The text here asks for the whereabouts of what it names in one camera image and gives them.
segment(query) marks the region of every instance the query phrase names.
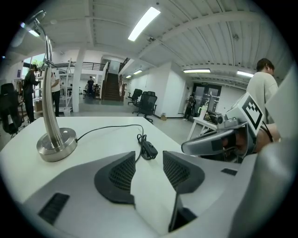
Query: gray floor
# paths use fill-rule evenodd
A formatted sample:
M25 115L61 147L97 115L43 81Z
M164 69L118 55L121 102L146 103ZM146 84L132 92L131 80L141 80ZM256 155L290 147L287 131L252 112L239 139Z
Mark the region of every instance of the gray floor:
M100 101L98 99L80 99L80 112L72 112L73 117L136 117L136 107L132 104L127 105L128 100L124 102L115 101ZM153 119L153 125L172 138L178 144L186 141L187 136L192 127L192 122L183 121L182 119L167 119L162 121L157 117L149 116ZM193 137L198 136L202 126L196 125ZM4 132L2 125L0 125L0 150L10 141L11 135Z

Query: black slot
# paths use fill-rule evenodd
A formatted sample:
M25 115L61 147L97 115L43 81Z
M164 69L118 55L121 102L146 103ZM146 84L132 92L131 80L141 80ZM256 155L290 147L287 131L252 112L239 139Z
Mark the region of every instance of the black slot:
M233 175L233 176L235 176L235 175L237 174L237 171L236 171L236 170L227 169L227 168L221 170L221 172L223 172L223 173L227 173L227 174L229 174L229 175Z
M43 209L38 213L38 215L42 219L53 225L68 199L69 195L55 193L43 207Z

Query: white workbench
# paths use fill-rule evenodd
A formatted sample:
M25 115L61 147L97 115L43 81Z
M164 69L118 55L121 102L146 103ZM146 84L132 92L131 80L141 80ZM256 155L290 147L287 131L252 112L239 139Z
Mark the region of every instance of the white workbench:
M212 130L216 130L217 129L217 126L215 124L212 124L208 121L205 121L203 119L200 119L199 117L194 117L194 123L192 124L192 127L191 127L191 130L190 130L190 134L188 135L187 137L187 140L190 140L192 134L194 133L194 130L195 130L195 127L196 127L196 124L200 124L200 125L203 125L203 128L201 129L201 132L199 135L202 134L203 130L205 129L205 127L207 128L210 128Z
M70 127L77 137L103 126L141 124L147 140L158 151L155 160L136 164L131 183L137 212L160 235L168 233L176 192L163 172L163 151L181 152L181 147L143 117L60 117L59 127ZM84 164L107 156L135 151L140 152L137 134L139 126L107 128L84 136L75 151L58 162L45 162L39 156L36 143L46 133L43 118L23 129L0 153L3 179L15 201L24 203L30 195L43 187L55 176L75 165Z

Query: black cable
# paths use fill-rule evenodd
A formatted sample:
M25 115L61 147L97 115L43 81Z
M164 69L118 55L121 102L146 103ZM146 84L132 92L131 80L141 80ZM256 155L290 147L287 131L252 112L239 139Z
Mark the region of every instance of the black cable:
M137 140L139 141L139 143L140 143L140 140L139 140L140 137L138 137L138 136L140 135L142 137L142 140L141 140L141 143L140 143L141 144L140 154L139 154L138 158L135 160L135 162L137 162L139 160L139 158L141 157L142 153L143 153L143 149L144 149L143 141L145 141L146 137L147 137L147 135L144 135L144 128L139 124L131 124L131 125L124 125L124 126L105 126L105 127L96 128L96 129L91 130L91 131L83 134L82 136L80 136L78 139L76 139L76 142L78 142L83 136L87 135L90 132L94 132L94 131L97 131L97 130L100 130L100 129L105 129L105 128L111 128L111 127L127 127L127 126L140 126L142 128L142 134L137 135Z
M263 126L261 126L261 128L267 133L267 135L269 136L270 141L273 142L273 137L272 137L267 125L264 122L263 122L263 124L266 127L266 129Z

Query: white pillar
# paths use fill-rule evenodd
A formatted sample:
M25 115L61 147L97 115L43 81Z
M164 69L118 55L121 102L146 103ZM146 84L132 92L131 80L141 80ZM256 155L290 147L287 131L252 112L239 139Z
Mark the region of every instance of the white pillar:
M95 84L98 84L98 76L99 76L99 74L96 75Z
M79 112L79 89L80 89L80 80L82 72L82 64L84 61L86 48L83 46L80 48L78 57L76 59L75 68L74 68L74 79L73 79L73 111Z

